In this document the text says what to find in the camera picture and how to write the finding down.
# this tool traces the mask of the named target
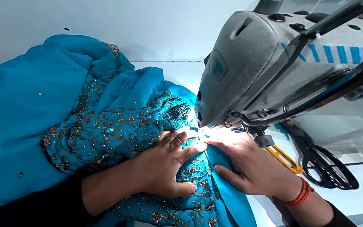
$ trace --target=red bracelet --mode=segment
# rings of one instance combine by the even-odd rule
[[[309,196],[311,191],[315,191],[312,187],[310,187],[309,183],[305,181],[303,178],[299,177],[302,180],[302,189],[300,190],[300,193],[296,199],[284,202],[288,206],[297,206],[302,204]]]

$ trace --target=blue chiffon fabric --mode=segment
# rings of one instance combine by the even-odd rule
[[[0,206],[69,175],[133,158],[161,131],[195,129],[195,100],[183,86],[164,81],[159,68],[135,71],[115,45],[87,36],[48,38],[0,65]],[[178,182],[197,185],[190,197],[135,194],[94,225],[256,226],[246,195],[220,178],[215,164],[230,167],[210,146],[177,173]],[[63,198],[56,198],[58,206],[65,206]]]

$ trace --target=turquoise dress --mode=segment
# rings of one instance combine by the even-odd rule
[[[131,159],[161,131],[197,129],[195,100],[164,81],[159,68],[134,70],[115,45],[87,36],[48,38],[0,65],[0,206]],[[210,146],[177,173],[178,182],[197,185],[190,197],[135,194],[94,225],[256,226],[246,195],[220,178],[215,164],[230,161]]]

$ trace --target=sewing machine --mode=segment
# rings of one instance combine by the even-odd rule
[[[204,60],[199,127],[246,131],[268,147],[274,144],[264,132],[270,124],[341,97],[363,99],[363,0],[330,15],[281,14],[281,3],[260,1],[226,21]]]

